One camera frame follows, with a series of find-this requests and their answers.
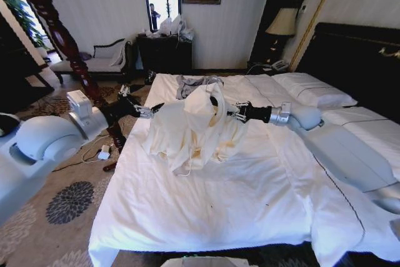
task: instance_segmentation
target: wooden furniture leg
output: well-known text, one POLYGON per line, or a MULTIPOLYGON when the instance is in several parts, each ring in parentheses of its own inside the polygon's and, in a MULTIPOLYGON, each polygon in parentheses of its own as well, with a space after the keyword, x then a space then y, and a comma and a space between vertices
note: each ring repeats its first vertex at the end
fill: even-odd
MULTIPOLYGON (((94 100, 98 106, 106 104, 106 100, 101 96, 97 82, 90 77, 86 63, 79 56, 78 46, 69 31, 59 19, 59 14, 53 5, 53 0, 29 0, 36 8, 37 13, 46 21, 54 43, 58 49, 64 53, 71 62, 71 68, 79 76, 85 92, 94 100)), ((118 151, 121 152, 126 138, 121 132, 118 123, 114 123, 108 129, 110 136, 118 151)))

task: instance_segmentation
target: green plant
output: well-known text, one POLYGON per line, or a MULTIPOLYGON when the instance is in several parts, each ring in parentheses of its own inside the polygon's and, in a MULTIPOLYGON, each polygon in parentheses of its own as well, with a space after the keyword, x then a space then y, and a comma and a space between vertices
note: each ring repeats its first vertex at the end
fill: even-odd
POLYGON ((11 10, 18 23, 21 25, 25 33, 31 38, 35 47, 47 48, 43 43, 41 33, 34 27, 32 16, 28 14, 24 7, 28 6, 22 0, 4 0, 7 7, 11 10))

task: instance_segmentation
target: crumpled clothing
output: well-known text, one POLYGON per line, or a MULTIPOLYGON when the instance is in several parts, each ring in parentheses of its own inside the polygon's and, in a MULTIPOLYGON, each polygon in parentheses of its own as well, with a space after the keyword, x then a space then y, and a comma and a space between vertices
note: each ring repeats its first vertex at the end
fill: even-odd
POLYGON ((185 100, 166 103, 151 120, 142 144, 145 152, 166 160, 171 171, 202 169, 210 160, 222 162, 235 155, 248 125, 227 115, 238 109, 225 101, 221 87, 202 85, 185 100))
POLYGON ((176 77, 176 81, 179 85, 176 92, 176 99, 185 99, 192 93, 198 86, 203 84, 212 84, 212 83, 222 83, 221 78, 216 75, 212 76, 204 76, 199 79, 195 78, 184 78, 183 75, 179 75, 176 77))

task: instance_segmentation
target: potted plant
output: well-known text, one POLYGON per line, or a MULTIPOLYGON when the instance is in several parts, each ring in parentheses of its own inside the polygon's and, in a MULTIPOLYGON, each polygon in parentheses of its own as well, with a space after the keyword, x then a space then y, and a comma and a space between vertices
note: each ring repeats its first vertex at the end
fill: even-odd
POLYGON ((46 45, 44 45, 41 34, 39 34, 39 33, 35 34, 35 37, 33 38, 33 44, 42 58, 46 58, 48 56, 48 52, 47 52, 48 48, 46 47, 46 45))
POLYGON ((46 58, 48 56, 46 49, 48 48, 43 43, 41 33, 34 27, 35 24, 31 19, 32 16, 24 9, 24 7, 28 5, 22 0, 4 0, 4 2, 17 19, 19 25, 21 25, 25 33, 31 38, 32 43, 41 57, 46 58))

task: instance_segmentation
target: carpet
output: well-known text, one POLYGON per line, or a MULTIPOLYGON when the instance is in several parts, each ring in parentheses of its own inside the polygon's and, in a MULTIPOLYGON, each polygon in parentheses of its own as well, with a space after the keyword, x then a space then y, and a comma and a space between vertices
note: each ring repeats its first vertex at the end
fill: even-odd
MULTIPOLYGON (((116 100, 120 85, 115 82, 99 84, 107 101, 116 100)), ((21 119, 50 114, 66 117, 69 111, 66 92, 77 88, 80 88, 79 83, 67 83, 66 87, 55 90, 17 115, 21 119)), ((144 104, 149 90, 150 86, 138 86, 132 95, 144 104)), ((135 122, 136 118, 130 116, 120 120, 125 136, 135 122)), ((0 264, 8 267, 92 266, 87 251, 91 226, 113 175, 103 172, 103 167, 117 161, 118 151, 112 147, 107 161, 96 161, 95 155, 103 144, 111 143, 112 139, 104 131, 97 140, 82 147, 74 157, 60 164, 56 168, 60 170, 49 175, 40 192, 1 226, 0 264)), ((156 267, 169 258, 185 255, 194 254, 120 251, 113 266, 156 267)), ((246 258, 260 267, 318 266, 310 243, 274 244, 195 255, 246 258)), ((345 256, 337 266, 354 265, 350 257, 345 256)))

